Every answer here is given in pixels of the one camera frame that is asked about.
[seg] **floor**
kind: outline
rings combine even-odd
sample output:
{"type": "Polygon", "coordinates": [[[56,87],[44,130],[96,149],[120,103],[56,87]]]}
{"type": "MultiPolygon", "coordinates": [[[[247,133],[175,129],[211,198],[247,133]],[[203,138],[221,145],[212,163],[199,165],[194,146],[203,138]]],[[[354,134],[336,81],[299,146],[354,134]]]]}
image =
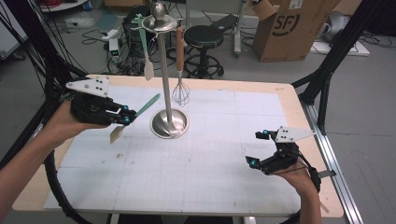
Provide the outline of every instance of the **floor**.
{"type": "MultiPolygon", "coordinates": [[[[104,9],[89,12],[96,21],[104,9]]],[[[194,22],[208,22],[197,16],[194,22]]],[[[244,27],[254,27],[257,20],[246,18],[244,27]]],[[[62,33],[70,53],[90,73],[107,72],[103,43],[83,45],[82,35],[91,29],[62,33]]],[[[369,57],[347,56],[336,70],[330,89],[326,130],[335,156],[352,192],[363,222],[394,223],[396,219],[396,49],[362,43],[369,57]]],[[[259,63],[251,48],[243,46],[238,59],[233,54],[233,38],[225,36],[224,43],[211,50],[224,67],[225,74],[214,79],[253,82],[291,83],[314,72],[324,55],[309,53],[304,61],[259,63]]],[[[168,68],[169,76],[177,75],[168,68]]],[[[161,72],[156,70],[155,77],[161,72]]],[[[29,60],[8,59],[0,62],[0,158],[12,146],[27,122],[41,106],[43,91],[29,60]]],[[[92,223],[106,223],[105,214],[84,214],[92,223]]],[[[74,223],[58,212],[23,213],[10,211],[4,223],[74,223]]],[[[278,223],[284,218],[257,217],[257,223],[278,223]]],[[[347,223],[345,217],[325,218],[324,223],[347,223]]]]}

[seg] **metal rod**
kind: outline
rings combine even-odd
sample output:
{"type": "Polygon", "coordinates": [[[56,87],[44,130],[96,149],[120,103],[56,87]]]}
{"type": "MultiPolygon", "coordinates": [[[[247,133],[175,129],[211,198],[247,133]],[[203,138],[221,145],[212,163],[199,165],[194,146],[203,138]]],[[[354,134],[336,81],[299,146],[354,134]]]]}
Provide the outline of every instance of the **metal rod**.
{"type": "Polygon", "coordinates": [[[161,71],[163,73],[163,97],[165,98],[166,118],[168,123],[172,123],[172,108],[171,97],[169,93],[168,67],[166,65],[165,38],[162,33],[158,34],[157,40],[158,49],[160,51],[161,71]]]}

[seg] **stool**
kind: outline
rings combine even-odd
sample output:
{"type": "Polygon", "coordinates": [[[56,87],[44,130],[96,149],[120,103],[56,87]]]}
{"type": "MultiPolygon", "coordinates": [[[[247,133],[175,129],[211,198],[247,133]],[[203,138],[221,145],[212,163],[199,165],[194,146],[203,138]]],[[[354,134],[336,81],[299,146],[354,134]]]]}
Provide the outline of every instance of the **stool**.
{"type": "Polygon", "coordinates": [[[224,37],[221,31],[212,26],[197,25],[186,31],[184,41],[200,52],[200,54],[190,56],[184,62],[184,70],[189,74],[187,77],[212,78],[215,74],[224,75],[224,69],[219,61],[215,57],[206,54],[208,49],[220,46],[223,40],[224,37]],[[199,63],[192,61],[196,57],[199,57],[199,63]],[[216,68],[216,70],[212,72],[209,71],[209,68],[216,68]]]}

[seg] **wooden handle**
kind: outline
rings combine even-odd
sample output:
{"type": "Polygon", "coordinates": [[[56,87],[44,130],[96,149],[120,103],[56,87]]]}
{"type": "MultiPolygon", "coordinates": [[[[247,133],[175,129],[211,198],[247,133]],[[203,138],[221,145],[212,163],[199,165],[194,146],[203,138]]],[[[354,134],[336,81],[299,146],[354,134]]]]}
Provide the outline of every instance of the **wooden handle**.
{"type": "Polygon", "coordinates": [[[176,63],[177,63],[177,71],[183,71],[184,67],[184,35],[183,35],[183,27],[177,27],[176,31],[176,63]]]}

